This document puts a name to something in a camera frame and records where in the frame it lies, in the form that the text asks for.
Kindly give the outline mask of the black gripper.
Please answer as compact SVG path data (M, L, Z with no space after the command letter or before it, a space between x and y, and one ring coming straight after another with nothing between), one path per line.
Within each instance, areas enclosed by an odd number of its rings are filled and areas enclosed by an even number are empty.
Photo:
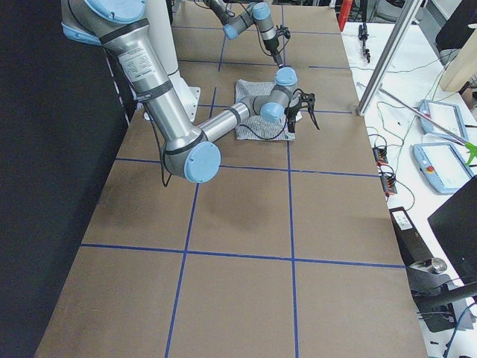
M272 56L275 64L281 69L283 67L283 60L278 50L279 40L276 37L273 37L268 40L263 40L263 43L269 55Z
M295 134L295 122L297 121L297 114L300 112L301 107L301 101L298 100L295 104L290 104L285 109L288 134Z

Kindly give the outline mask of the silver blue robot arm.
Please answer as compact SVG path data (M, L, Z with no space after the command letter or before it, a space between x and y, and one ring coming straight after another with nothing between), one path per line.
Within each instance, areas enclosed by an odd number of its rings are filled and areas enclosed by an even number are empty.
M281 51L287 42L284 42L283 47L279 49L279 38L285 37L290 40L291 34L284 25L274 24L267 2L249 3L247 7L242 5L244 10L239 15L228 10L223 1L203 1L203 3L218 17L229 40L234 40L248 28L255 26L262 51L272 57L279 68L285 66Z
M159 147L162 168L192 183L211 180L219 170L221 153L215 145L251 116L277 123L294 115L297 75L285 66L279 37L288 29L276 26L265 2L250 3L239 15L223 1L206 1L220 20L226 37L235 39L257 27L265 48L278 65L274 87L267 95L246 96L220 115L194 125L177 89L185 87L178 71L171 33L171 11L165 1L62 1L63 33L71 40L100 45L119 62L136 99L148 113L153 128L165 140Z

